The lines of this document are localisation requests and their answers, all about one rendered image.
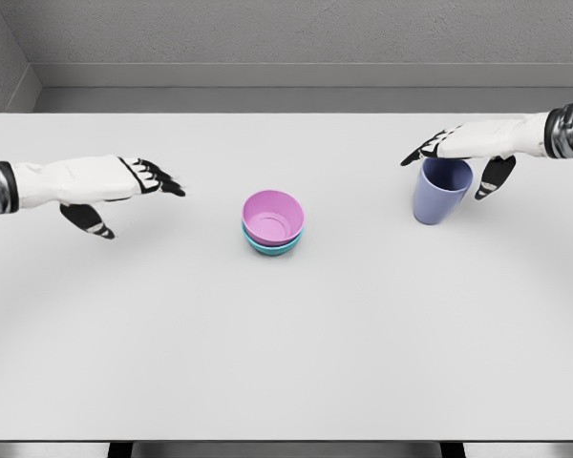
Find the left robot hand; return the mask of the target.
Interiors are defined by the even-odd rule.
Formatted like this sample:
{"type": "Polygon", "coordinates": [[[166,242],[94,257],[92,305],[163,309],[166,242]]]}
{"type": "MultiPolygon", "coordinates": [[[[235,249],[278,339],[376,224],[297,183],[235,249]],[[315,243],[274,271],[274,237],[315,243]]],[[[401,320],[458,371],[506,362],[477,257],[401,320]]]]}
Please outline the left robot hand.
{"type": "Polygon", "coordinates": [[[155,192],[185,195],[182,186],[169,174],[143,158],[84,157],[68,160],[65,172],[65,181],[56,192],[62,216],[78,229],[103,239],[113,239],[115,234],[93,207],[95,203],[155,192]]]}

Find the pink bowl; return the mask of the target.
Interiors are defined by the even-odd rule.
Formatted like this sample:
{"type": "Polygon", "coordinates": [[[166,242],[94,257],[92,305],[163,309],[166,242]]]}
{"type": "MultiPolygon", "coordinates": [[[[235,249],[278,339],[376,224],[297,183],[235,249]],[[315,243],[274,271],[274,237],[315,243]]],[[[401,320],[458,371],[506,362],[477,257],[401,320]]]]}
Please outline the pink bowl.
{"type": "Polygon", "coordinates": [[[263,246],[282,246],[303,230],[303,206],[291,194],[263,190],[250,195],[242,209],[244,231],[263,246]]]}

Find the teal bowl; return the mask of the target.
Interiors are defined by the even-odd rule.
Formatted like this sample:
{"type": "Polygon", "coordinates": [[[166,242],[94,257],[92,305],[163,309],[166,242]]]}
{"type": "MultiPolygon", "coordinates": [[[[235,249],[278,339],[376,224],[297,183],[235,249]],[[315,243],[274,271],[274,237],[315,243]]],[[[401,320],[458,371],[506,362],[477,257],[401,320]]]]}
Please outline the teal bowl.
{"type": "Polygon", "coordinates": [[[295,245],[298,243],[299,239],[301,238],[301,236],[304,234],[305,229],[302,229],[293,240],[283,244],[283,245],[279,245],[279,246],[266,246],[266,245],[262,245],[260,243],[258,243],[257,241],[255,241],[252,237],[250,237],[248,235],[248,233],[246,232],[246,229],[244,227],[243,224],[241,224],[242,227],[242,231],[244,234],[244,237],[246,239],[246,241],[249,243],[249,245],[255,249],[258,253],[261,253],[263,255],[267,255],[267,256],[280,256],[283,255],[285,253],[287,253],[288,251],[290,251],[291,249],[293,249],[295,247],[295,245]]]}

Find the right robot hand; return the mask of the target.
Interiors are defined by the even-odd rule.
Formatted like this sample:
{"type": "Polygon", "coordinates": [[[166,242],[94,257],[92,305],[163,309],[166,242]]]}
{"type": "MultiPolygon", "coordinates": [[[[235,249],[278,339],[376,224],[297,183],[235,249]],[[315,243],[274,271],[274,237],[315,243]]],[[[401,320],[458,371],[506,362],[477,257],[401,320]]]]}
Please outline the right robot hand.
{"type": "Polygon", "coordinates": [[[470,159],[488,158],[476,200],[495,193],[513,172],[516,154],[526,153],[516,136],[518,121],[472,121],[448,128],[426,140],[400,163],[408,166],[422,158],[470,159]]]}

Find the blue cup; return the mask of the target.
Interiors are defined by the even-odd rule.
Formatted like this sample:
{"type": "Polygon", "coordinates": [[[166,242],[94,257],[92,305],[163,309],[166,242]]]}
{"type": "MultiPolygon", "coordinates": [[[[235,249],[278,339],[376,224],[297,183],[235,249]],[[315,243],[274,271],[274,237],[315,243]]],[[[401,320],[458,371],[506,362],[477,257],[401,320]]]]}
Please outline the blue cup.
{"type": "Polygon", "coordinates": [[[462,159],[425,158],[414,187],[414,217],[423,224],[439,224],[458,207],[472,181],[473,171],[462,159]]]}

